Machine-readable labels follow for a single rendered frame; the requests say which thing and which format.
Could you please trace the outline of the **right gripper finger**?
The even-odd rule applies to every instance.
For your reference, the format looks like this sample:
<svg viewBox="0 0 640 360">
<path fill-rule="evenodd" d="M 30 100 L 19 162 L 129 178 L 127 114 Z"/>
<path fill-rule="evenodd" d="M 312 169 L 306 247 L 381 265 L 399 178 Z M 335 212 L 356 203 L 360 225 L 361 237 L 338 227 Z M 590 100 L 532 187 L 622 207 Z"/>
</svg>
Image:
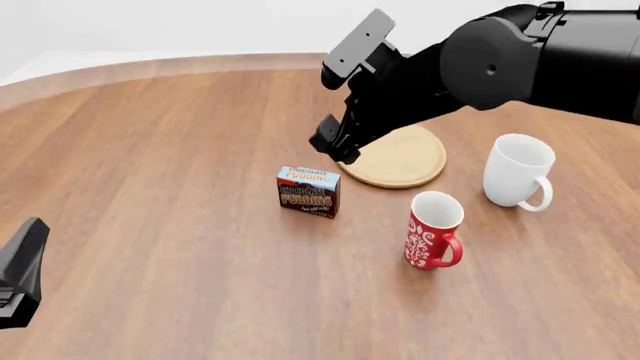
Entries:
<svg viewBox="0 0 640 360">
<path fill-rule="evenodd" d="M 377 120 L 374 107 L 359 95 L 349 95 L 345 105 L 342 121 L 331 140 L 331 159 L 353 164 L 360 156 L 359 149 L 375 139 Z"/>
<path fill-rule="evenodd" d="M 311 146 L 323 154 L 342 154 L 345 140 L 344 125 L 331 113 L 327 114 L 317 125 L 309 139 Z"/>
</svg>

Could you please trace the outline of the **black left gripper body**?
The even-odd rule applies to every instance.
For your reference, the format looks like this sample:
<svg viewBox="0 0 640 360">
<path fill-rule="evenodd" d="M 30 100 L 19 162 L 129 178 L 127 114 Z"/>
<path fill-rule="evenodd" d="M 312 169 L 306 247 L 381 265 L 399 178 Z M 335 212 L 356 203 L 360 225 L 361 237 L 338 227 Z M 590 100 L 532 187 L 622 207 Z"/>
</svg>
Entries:
<svg viewBox="0 0 640 360">
<path fill-rule="evenodd" d="M 0 330 L 26 328 L 40 305 L 31 293 L 15 290 L 0 281 Z"/>
</svg>

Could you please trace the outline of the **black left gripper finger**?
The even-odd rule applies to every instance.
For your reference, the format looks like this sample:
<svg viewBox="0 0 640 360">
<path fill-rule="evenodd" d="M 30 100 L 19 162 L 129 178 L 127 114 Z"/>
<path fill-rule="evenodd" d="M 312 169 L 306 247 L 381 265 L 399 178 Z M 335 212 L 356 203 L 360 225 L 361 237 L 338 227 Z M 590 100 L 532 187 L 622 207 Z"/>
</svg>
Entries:
<svg viewBox="0 0 640 360">
<path fill-rule="evenodd" d="M 41 267 L 49 232 L 41 218 L 29 218 L 0 248 L 0 288 L 42 299 Z"/>
</svg>

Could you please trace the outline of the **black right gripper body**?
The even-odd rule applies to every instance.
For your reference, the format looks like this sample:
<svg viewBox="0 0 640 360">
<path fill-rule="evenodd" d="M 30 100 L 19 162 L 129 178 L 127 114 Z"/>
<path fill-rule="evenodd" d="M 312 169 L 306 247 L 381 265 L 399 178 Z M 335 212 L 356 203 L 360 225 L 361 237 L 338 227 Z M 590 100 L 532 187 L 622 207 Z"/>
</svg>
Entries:
<svg viewBox="0 0 640 360">
<path fill-rule="evenodd" d="M 406 58 L 387 41 L 342 41 L 322 63 L 321 83 L 326 89 L 347 86 L 347 104 L 369 112 L 387 103 L 398 113 L 415 113 L 415 98 L 402 74 Z"/>
</svg>

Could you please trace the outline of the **small grey plate on stalk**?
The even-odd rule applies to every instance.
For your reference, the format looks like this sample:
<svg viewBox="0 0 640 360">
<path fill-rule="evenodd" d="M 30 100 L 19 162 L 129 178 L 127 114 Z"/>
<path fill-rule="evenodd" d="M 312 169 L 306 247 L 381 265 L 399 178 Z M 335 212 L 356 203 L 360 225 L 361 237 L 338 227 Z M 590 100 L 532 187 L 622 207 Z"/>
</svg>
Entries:
<svg viewBox="0 0 640 360">
<path fill-rule="evenodd" d="M 384 43 L 395 26 L 388 14 L 375 8 L 331 50 L 323 61 L 323 69 L 340 80 L 347 79 Z"/>
</svg>

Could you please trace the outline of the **round wooden plate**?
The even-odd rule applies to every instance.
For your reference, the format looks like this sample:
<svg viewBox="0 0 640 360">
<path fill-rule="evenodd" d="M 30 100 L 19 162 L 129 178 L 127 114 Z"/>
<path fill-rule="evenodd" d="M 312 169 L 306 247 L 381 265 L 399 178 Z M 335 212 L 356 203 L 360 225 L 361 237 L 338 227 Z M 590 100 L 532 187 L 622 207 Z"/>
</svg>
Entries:
<svg viewBox="0 0 640 360">
<path fill-rule="evenodd" d="M 361 148 L 353 164 L 337 165 L 367 185 L 405 189 L 431 182 L 442 172 L 446 160 L 446 149 L 435 134 L 420 125 L 410 125 Z"/>
</svg>

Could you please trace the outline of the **chocolate pudding box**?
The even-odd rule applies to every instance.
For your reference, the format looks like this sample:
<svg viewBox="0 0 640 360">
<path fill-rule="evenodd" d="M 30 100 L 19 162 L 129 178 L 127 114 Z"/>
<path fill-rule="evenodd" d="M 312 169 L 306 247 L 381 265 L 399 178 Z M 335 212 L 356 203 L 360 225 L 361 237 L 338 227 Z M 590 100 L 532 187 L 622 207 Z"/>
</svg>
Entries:
<svg viewBox="0 0 640 360">
<path fill-rule="evenodd" d="M 341 176 L 306 167 L 283 166 L 276 176 L 280 206 L 324 218 L 340 207 Z"/>
</svg>

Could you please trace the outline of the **red patterned mug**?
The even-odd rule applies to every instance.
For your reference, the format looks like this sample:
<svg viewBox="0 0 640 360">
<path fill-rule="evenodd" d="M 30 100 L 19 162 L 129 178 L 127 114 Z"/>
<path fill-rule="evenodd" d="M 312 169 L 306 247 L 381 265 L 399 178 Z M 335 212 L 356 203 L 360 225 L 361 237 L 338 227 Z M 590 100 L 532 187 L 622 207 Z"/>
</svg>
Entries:
<svg viewBox="0 0 640 360">
<path fill-rule="evenodd" d="M 414 268 L 431 270 L 457 265 L 463 247 L 455 232 L 464 209 L 451 195 L 423 191 L 413 197 L 404 248 L 405 260 Z"/>
</svg>

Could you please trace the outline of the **white mug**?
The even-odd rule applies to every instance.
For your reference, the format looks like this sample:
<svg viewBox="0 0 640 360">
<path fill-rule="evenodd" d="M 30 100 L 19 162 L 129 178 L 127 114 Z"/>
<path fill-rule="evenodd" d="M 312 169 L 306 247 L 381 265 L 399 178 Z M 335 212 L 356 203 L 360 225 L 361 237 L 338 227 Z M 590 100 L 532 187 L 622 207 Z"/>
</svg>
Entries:
<svg viewBox="0 0 640 360">
<path fill-rule="evenodd" d="M 543 141 L 525 134 L 503 134 L 486 162 L 484 194 L 497 206 L 541 212 L 553 200 L 547 176 L 555 161 L 555 152 Z"/>
</svg>

